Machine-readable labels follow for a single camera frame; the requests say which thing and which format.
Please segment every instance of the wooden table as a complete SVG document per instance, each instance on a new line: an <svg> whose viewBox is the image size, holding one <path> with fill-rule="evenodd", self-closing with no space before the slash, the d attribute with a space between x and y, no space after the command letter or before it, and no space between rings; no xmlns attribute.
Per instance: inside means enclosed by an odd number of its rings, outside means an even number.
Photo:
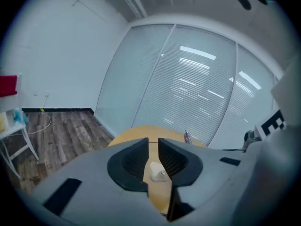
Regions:
<svg viewBox="0 0 301 226"><path fill-rule="evenodd" d="M156 126L135 127L119 134L114 140L111 141L109 146L145 137L149 138L149 159L144 168L143 182L148 184L149 200L161 213L167 214L172 181L170 180L168 175L166 175L167 180L165 182L152 181L150 163L154 161L161 164L158 157L158 138L185 142L184 132L180 133L171 129ZM193 140L193 144L206 147L204 144L196 140Z"/></svg>

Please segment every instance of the horizontal blinds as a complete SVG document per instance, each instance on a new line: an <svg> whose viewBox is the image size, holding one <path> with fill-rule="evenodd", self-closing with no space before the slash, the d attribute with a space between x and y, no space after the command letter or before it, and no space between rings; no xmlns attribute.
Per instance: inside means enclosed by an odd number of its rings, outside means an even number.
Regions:
<svg viewBox="0 0 301 226"><path fill-rule="evenodd" d="M255 124L272 110L270 90L274 86L274 76L258 58L241 46L238 47L238 71L233 83L229 107L210 148L242 148L245 133L254 130Z"/></svg>
<svg viewBox="0 0 301 226"><path fill-rule="evenodd" d="M96 116L113 134L131 128L137 107L172 25L132 28L106 74Z"/></svg>
<svg viewBox="0 0 301 226"><path fill-rule="evenodd" d="M200 29L177 26L142 99L133 127L155 125L207 144L232 90L235 43Z"/></svg>

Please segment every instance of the ceiling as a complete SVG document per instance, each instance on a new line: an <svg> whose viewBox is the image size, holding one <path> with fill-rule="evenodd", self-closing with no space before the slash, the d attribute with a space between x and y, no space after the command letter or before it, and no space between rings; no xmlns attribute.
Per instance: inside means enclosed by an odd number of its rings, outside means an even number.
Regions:
<svg viewBox="0 0 301 226"><path fill-rule="evenodd" d="M190 14L207 17L228 25L261 45L285 70L300 51L300 38L286 13L277 4L265 6L249 0L252 9L245 10L238 0L106 0L128 22L158 14ZM140 13L133 11L133 6Z"/></svg>

